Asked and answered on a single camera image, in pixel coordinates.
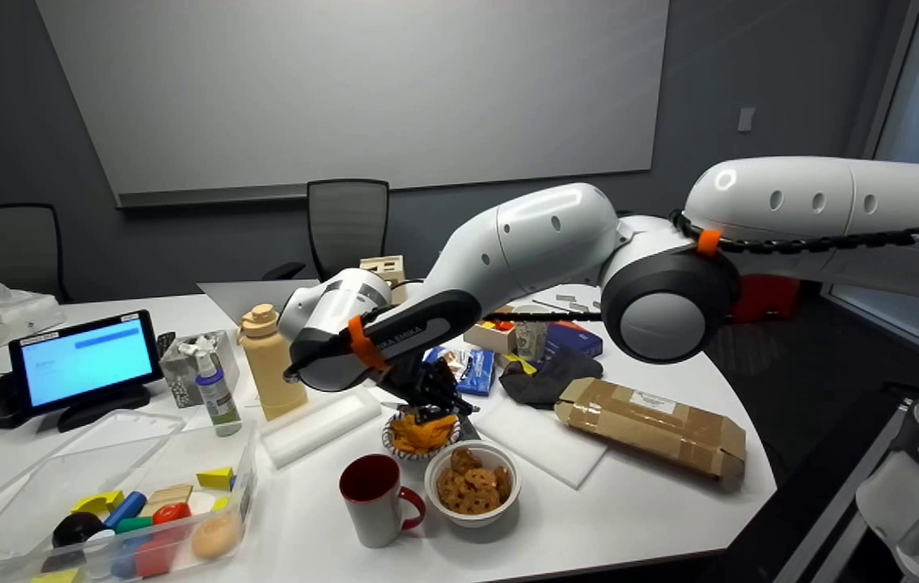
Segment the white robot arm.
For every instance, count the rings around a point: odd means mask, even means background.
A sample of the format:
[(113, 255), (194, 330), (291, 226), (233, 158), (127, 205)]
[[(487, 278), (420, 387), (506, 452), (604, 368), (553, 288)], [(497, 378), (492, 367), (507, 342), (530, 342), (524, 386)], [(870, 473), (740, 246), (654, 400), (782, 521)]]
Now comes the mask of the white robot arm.
[[(919, 299), (919, 160), (754, 155), (705, 167), (678, 215), (620, 212), (585, 185), (512, 198), (450, 234), (401, 302), (346, 268), (291, 294), (288, 376), (342, 390), (549, 285), (601, 288), (601, 322), (643, 361), (695, 356), (747, 274), (792, 274)], [(919, 398), (857, 513), (919, 583)]]

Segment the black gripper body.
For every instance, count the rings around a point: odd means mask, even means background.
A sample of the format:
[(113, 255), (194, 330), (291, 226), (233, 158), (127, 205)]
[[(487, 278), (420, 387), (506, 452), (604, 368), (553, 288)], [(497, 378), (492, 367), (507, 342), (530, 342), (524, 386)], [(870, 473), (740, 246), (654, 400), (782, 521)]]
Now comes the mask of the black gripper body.
[(378, 386), (401, 400), (448, 403), (450, 396), (460, 396), (450, 367), (444, 360), (428, 361), (420, 353), (395, 360)]

